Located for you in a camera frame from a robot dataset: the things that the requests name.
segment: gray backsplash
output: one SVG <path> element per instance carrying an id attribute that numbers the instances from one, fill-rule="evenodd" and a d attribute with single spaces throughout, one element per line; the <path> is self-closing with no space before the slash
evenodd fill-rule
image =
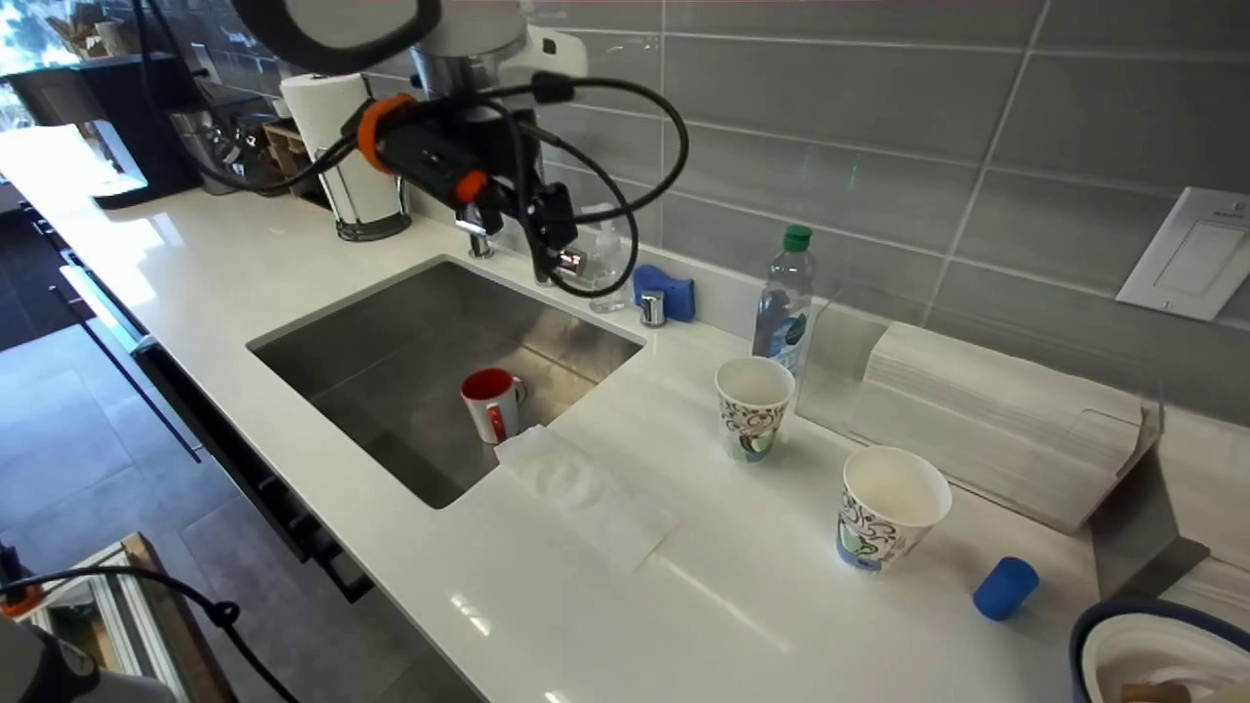
<path id="1" fill-rule="evenodd" d="M 188 30 L 231 82 L 274 89 L 276 61 L 231 43 L 218 5 L 196 5 Z M 1250 190 L 1246 0 L 526 6 L 583 36 L 597 74 L 687 114 L 690 168 L 639 218 L 649 240 L 763 274 L 780 226 L 809 223 L 833 302 L 1250 421 L 1250 285 L 1213 325 L 1114 302 L 1182 184 Z M 677 147 L 612 95 L 543 122 L 628 190 Z"/>

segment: white paper cup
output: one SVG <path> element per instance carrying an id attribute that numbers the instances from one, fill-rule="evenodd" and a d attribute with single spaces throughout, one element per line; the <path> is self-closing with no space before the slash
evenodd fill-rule
<path id="1" fill-rule="evenodd" d="M 884 571 L 911 555 L 946 520 L 949 481 L 918 451 L 869 445 L 843 463 L 846 505 L 837 516 L 837 555 Z"/>
<path id="2" fill-rule="evenodd" d="M 524 428 L 524 385 L 505 367 L 479 367 L 461 381 L 464 410 L 485 445 Z"/>
<path id="3" fill-rule="evenodd" d="M 720 367 L 713 393 L 722 450 L 739 462 L 763 462 L 776 445 L 791 375 L 772 358 L 742 355 Z"/>

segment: blue object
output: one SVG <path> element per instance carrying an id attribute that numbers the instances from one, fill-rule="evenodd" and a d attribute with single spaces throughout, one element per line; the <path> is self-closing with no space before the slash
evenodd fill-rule
<path id="1" fill-rule="evenodd" d="M 694 320 L 694 279 L 668 277 L 660 266 L 638 266 L 634 268 L 634 303 L 639 303 L 644 294 L 665 294 L 668 320 Z"/>
<path id="2" fill-rule="evenodd" d="M 998 557 L 987 576 L 977 587 L 974 605 L 987 615 L 987 621 L 1007 621 L 1022 597 L 1032 597 L 1039 589 L 1039 572 L 1022 563 L 1022 557 Z"/>

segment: sink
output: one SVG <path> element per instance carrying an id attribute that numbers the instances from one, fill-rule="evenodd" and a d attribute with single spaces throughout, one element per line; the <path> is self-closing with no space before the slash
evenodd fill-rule
<path id="1" fill-rule="evenodd" d="M 552 421 L 638 343 L 438 261 L 248 350 L 412 494 L 445 509 L 496 468 L 461 404 L 470 369 L 506 367 L 524 377 L 526 421 Z"/>

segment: plastic water bottle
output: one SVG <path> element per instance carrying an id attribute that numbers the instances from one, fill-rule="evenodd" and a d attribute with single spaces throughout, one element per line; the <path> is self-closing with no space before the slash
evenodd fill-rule
<path id="1" fill-rule="evenodd" d="M 815 259 L 809 253 L 812 230 L 783 226 L 780 253 L 769 266 L 767 294 L 753 311 L 753 355 L 780 358 L 791 375 L 809 355 L 809 320 L 812 320 L 812 277 Z"/>

